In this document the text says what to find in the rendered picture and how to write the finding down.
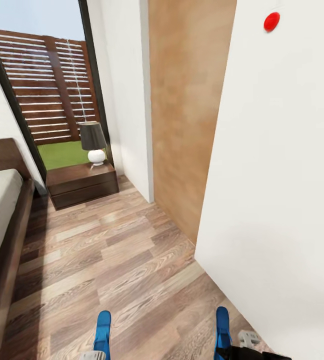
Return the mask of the sandal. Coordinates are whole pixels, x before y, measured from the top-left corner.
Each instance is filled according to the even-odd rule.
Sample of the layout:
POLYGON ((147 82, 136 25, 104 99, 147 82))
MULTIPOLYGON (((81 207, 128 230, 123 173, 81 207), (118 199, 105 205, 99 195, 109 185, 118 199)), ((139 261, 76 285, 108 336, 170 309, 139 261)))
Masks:
MULTIPOLYGON (((231 343, 229 312, 224 306, 219 306, 216 311, 216 341, 215 348, 227 349, 231 343)), ((225 360, 214 350, 213 360, 225 360)))
POLYGON ((110 329, 111 329, 111 313, 109 310, 100 312, 97 318, 96 335, 93 345, 94 351, 106 353, 105 360, 111 360, 110 356, 110 329))

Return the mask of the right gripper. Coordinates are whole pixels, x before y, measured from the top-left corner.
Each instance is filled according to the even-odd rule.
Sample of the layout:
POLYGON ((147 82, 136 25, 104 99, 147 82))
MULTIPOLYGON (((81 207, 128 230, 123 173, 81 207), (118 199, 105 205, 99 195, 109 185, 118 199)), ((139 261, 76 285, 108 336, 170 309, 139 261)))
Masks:
POLYGON ((248 347, 229 345, 227 348, 216 347, 216 352, 224 360, 253 360, 256 350, 248 347))

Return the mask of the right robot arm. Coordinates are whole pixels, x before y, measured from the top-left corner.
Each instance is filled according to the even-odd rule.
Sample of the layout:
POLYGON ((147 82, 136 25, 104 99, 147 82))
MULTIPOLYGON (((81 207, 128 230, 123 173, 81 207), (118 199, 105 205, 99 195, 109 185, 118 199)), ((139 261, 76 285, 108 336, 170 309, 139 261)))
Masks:
POLYGON ((262 353, 253 349, 253 344, 260 344, 261 340, 257 332, 242 330, 238 334, 242 341, 239 346, 229 345, 227 348, 216 347, 216 352, 224 360, 292 360, 290 357, 274 352, 262 353))

